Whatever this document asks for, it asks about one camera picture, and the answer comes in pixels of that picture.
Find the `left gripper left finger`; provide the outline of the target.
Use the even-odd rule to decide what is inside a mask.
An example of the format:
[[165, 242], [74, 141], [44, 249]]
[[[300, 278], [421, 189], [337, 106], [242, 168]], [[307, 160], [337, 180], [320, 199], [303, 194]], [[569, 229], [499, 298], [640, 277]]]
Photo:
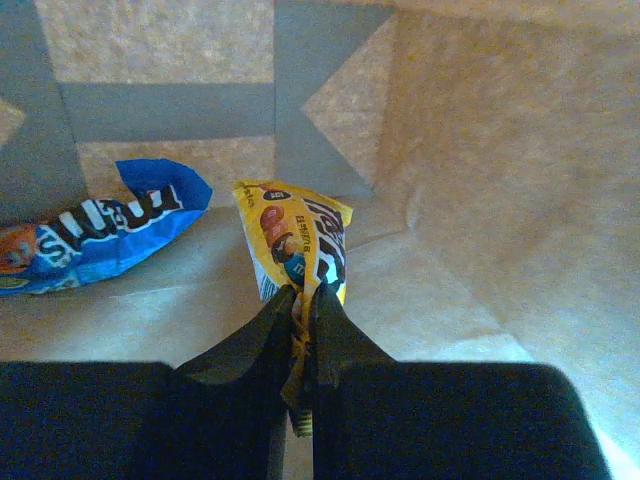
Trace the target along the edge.
[[283, 287], [242, 328], [159, 362], [5, 362], [5, 479], [278, 479], [290, 313]]

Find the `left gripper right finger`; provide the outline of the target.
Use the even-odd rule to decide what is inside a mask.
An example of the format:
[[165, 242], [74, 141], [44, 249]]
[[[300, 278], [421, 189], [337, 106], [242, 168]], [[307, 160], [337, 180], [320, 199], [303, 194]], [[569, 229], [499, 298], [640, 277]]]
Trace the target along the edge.
[[538, 363], [392, 359], [321, 286], [311, 302], [318, 479], [607, 479], [568, 378]]

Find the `yellow snack packet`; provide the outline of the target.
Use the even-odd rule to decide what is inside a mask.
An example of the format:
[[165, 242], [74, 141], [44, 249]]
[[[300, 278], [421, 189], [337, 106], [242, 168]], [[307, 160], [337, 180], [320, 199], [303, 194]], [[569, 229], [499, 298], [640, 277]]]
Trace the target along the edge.
[[260, 299], [283, 286], [295, 291], [290, 309], [290, 373], [281, 389], [295, 434], [312, 435], [311, 401], [305, 392], [311, 356], [311, 301], [325, 283], [340, 302], [346, 296], [345, 228], [352, 209], [328, 196], [278, 180], [243, 180], [233, 196], [252, 258]]

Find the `brown paper bag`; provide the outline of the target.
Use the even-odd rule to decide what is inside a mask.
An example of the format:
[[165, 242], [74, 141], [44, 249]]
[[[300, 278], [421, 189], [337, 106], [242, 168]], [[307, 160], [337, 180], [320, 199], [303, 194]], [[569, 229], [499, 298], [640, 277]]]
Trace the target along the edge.
[[179, 365], [260, 307], [231, 193], [354, 210], [351, 319], [399, 360], [538, 361], [639, 475], [635, 1], [5, 1], [1, 221], [129, 199], [168, 158], [208, 211], [124, 275], [1, 302], [5, 360]]

